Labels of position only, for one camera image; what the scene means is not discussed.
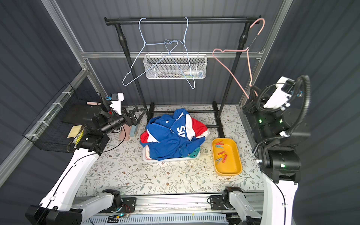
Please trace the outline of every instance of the blue wire hanger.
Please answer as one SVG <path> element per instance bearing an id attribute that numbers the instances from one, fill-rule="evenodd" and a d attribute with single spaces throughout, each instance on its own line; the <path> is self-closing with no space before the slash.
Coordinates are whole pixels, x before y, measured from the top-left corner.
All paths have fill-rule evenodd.
<path id="1" fill-rule="evenodd" d="M 134 62 L 132 63 L 132 65 L 131 65 L 131 67 L 130 67 L 130 72 L 126 74 L 126 76 L 124 77 L 124 79 L 122 79 L 122 84 L 123 84 L 124 86 L 128 86 L 128 85 L 131 84 L 133 81 L 135 81 L 135 80 L 138 79 L 140 76 L 142 76 L 144 73 L 146 73 L 147 71 L 149 71 L 150 69 L 152 69 L 152 68 L 153 68 L 155 65 L 157 65 L 162 59 L 164 59 L 165 57 L 167 57 L 168 55 L 170 55 L 170 56 L 172 57 L 172 59 L 174 60 L 175 64 L 177 65 L 177 67 L 179 68 L 179 70 L 181 71 L 181 73 L 183 74 L 183 76 L 185 77 L 186 81 L 189 83 L 190 87 L 191 87 L 192 89 L 194 89 L 194 88 L 195 88 L 195 79 L 194 79 L 194 76 L 191 75 L 191 65 L 190 65 L 189 53 L 188 53 L 188 49 L 187 49 L 186 46 L 185 46 L 186 31 L 188 30 L 188 26 L 189 26 L 189 20 L 188 20 L 188 18 L 185 17 L 185 19 L 186 19 L 186 29 L 185 29 L 183 41 L 179 41 L 179 40 L 169 41 L 169 40 L 165 39 L 164 42 L 162 42 L 162 43 L 153 43 L 153 44 L 148 44 L 148 43 L 146 43 L 145 38 L 144 38 L 144 36 L 143 36 L 143 33 L 141 32 L 140 22 L 141 22 L 143 19 L 146 19 L 146 18 L 143 17 L 143 18 L 141 18 L 141 19 L 139 20 L 139 31 L 140 31 L 141 37 L 142 37 L 142 39 L 143 39 L 143 41 L 144 41 L 144 46 L 143 46 L 143 48 L 141 48 L 140 52 L 138 53 L 138 55 L 136 56 Z M 176 63 L 174 57 L 173 57 L 172 54 L 171 54 L 171 52 L 177 47 L 177 45 L 178 45 L 179 42 L 184 45 L 184 48 L 185 48 L 185 50 L 186 50 L 186 55 L 187 55 L 187 57 L 188 57 L 188 62 L 189 62 L 189 67 L 190 67 L 190 76 L 192 76 L 192 78 L 193 78 L 194 87 L 190 84 L 190 82 L 189 82 L 189 80 L 187 79 L 187 77 L 185 76 L 184 72 L 180 69 L 179 65 Z M 175 47 L 173 47 L 173 48 L 169 51 L 169 49 L 167 48 L 167 45 L 170 45 L 170 44 L 172 44 L 172 43 L 176 43 L 176 45 L 175 45 Z M 130 81 L 129 83 L 124 84 L 124 80 L 125 80 L 125 79 L 127 78 L 127 76 L 132 72 L 132 67 L 134 66 L 136 60 L 138 59 L 139 55 L 141 54 L 141 52 L 143 51 L 143 49 L 145 48 L 145 46 L 146 46 L 146 45 L 162 45 L 162 44 L 163 44 L 163 45 L 165 46 L 165 48 L 167 49 L 168 53 L 167 53 L 163 58 L 161 58 L 157 63 L 155 63 L 152 67 L 150 67 L 149 69 L 147 69 L 145 72 L 143 72 L 142 74 L 140 74 L 139 76 L 137 76 L 136 78 L 134 78 L 134 79 L 133 79 L 132 81 Z"/>

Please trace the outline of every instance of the red clothespin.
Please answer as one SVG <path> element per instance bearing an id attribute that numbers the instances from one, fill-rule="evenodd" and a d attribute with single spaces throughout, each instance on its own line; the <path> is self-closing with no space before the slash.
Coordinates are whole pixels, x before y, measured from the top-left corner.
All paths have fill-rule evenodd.
<path id="1" fill-rule="evenodd" d="M 223 161 L 222 161 L 222 163 L 224 163 L 225 162 L 225 160 L 226 160 L 226 158 L 228 157 L 228 155 L 227 154 L 225 154 L 224 155 L 224 159 L 223 159 Z"/>

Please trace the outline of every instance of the floor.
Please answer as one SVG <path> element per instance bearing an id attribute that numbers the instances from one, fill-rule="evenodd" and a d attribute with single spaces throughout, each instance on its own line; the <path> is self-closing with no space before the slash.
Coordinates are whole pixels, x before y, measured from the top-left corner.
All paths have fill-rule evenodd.
<path id="1" fill-rule="evenodd" d="M 178 108 L 212 109 L 210 105 L 201 105 L 156 107 L 155 110 Z M 213 113 L 192 113 L 191 116 L 204 124 L 215 123 Z M 225 137 L 237 143 L 243 166 L 241 174 L 227 177 L 215 173 L 211 142 L 218 138 L 216 129 L 210 129 L 211 134 L 202 144 L 201 156 L 196 160 L 145 163 L 139 144 L 139 134 L 146 125 L 146 118 L 143 118 L 135 138 L 99 157 L 80 185 L 77 196 L 94 196 L 107 188 L 119 190 L 122 195 L 219 192 L 226 186 L 263 190 L 261 174 L 235 105 L 224 107 L 221 122 Z M 120 143 L 118 135 L 112 133 L 109 137 L 106 149 Z"/>

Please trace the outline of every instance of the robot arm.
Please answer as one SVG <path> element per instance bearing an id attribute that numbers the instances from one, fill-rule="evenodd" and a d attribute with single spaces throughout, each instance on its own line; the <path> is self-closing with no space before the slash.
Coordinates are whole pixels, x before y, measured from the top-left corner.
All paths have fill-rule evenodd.
<path id="1" fill-rule="evenodd" d="M 125 109 L 121 109 L 122 93 L 113 96 L 113 116 L 102 111 L 98 106 L 87 105 L 74 105 L 65 115 L 64 122 L 85 125 L 86 132 L 83 132 L 78 142 L 72 143 L 72 147 L 76 149 L 74 155 L 51 191 L 39 205 L 30 206 L 26 211 L 25 216 L 31 224 L 77 225 L 104 209 L 109 208 L 113 212 L 120 210 L 122 205 L 120 192 L 109 189 L 80 204 L 72 204 L 81 182 L 109 141 L 107 134 L 124 124 L 128 126 L 138 124 L 146 111 L 146 109 L 135 109 L 128 113 Z M 143 111 L 139 118 L 134 115 L 138 111 Z"/>
<path id="2" fill-rule="evenodd" d="M 304 84 L 301 110 L 286 109 L 296 96 L 302 97 L 301 84 Z M 258 158 L 264 180 L 262 216 L 252 209 L 240 189 L 228 188 L 224 192 L 225 204 L 234 207 L 245 224 L 291 224 L 301 167 L 295 147 L 310 136 L 303 122 L 310 105 L 310 80 L 308 76 L 300 76 L 296 82 L 281 77 L 275 87 L 271 96 L 265 96 L 269 89 L 265 87 L 256 99 L 243 107 L 253 124 L 252 133 L 257 142 L 253 153 Z"/>

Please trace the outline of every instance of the blue jacket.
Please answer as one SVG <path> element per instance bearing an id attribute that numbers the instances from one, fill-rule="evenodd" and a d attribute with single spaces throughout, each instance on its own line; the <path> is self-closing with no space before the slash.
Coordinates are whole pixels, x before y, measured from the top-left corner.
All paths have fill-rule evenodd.
<path id="1" fill-rule="evenodd" d="M 200 147 L 209 134 L 207 127 L 191 118 L 185 109 L 177 109 L 173 116 L 150 119 L 140 143 L 148 145 L 152 159 L 180 158 Z"/>

